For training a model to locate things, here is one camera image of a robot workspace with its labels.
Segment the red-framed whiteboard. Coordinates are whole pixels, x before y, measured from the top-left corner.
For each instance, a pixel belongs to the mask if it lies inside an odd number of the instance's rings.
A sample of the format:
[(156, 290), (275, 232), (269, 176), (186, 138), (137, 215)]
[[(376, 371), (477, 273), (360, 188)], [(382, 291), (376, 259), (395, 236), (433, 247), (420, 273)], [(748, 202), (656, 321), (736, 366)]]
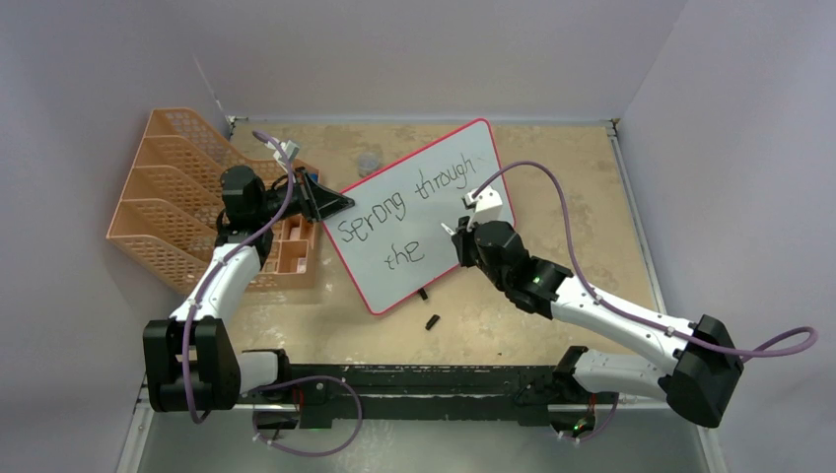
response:
[(458, 265), (451, 237), (467, 215), (462, 197), (486, 179), (516, 218), (490, 123), (475, 119), (347, 187), (355, 206), (324, 229), (367, 310), (380, 315)]

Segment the black marker cap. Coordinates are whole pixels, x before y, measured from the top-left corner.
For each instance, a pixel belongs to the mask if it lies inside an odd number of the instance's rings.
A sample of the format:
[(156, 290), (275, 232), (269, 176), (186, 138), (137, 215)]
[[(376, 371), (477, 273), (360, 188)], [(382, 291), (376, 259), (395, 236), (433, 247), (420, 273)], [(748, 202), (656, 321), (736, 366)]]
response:
[(425, 329), (427, 331), (431, 330), (439, 320), (440, 317), (437, 314), (432, 315), (431, 318), (426, 322)]

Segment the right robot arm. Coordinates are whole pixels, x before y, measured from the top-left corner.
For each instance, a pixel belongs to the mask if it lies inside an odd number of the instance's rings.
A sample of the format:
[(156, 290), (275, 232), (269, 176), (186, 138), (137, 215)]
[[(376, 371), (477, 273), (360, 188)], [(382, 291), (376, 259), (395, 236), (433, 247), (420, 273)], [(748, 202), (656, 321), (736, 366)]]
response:
[(504, 221), (450, 232), (461, 266), (478, 268), (516, 308), (580, 326), (631, 350), (611, 355), (573, 347), (553, 375), (556, 393), (576, 401), (586, 393), (619, 392), (664, 401), (683, 419), (717, 427), (743, 372), (726, 326), (710, 315), (693, 322), (624, 302), (630, 320), (608, 309), (580, 278), (532, 256)]

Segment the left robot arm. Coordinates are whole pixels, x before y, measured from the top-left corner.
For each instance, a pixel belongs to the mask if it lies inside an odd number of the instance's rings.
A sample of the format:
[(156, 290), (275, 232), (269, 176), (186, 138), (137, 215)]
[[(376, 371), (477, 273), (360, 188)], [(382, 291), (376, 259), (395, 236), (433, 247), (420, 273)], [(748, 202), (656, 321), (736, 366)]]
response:
[(256, 391), (280, 403), (293, 393), (294, 377), (282, 349), (237, 353), (226, 328), (247, 287), (266, 265), (273, 225), (300, 216), (322, 222), (356, 204), (318, 183), (299, 167), (273, 186), (248, 166), (220, 177), (223, 210), (216, 220), (212, 259), (190, 295), (165, 320), (143, 331), (148, 397), (157, 412), (187, 412), (201, 423), (212, 411), (230, 410)]

